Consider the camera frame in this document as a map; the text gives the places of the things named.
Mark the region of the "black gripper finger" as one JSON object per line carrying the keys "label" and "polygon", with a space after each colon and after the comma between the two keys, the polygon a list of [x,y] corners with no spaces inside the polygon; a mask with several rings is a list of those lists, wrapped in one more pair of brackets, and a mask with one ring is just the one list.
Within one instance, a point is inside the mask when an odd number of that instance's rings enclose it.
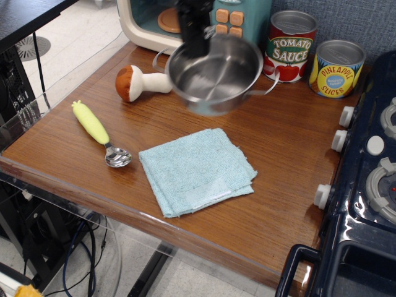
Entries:
{"label": "black gripper finger", "polygon": [[214,1],[176,1],[176,11],[184,46],[189,59],[208,55],[213,35],[210,13]]}

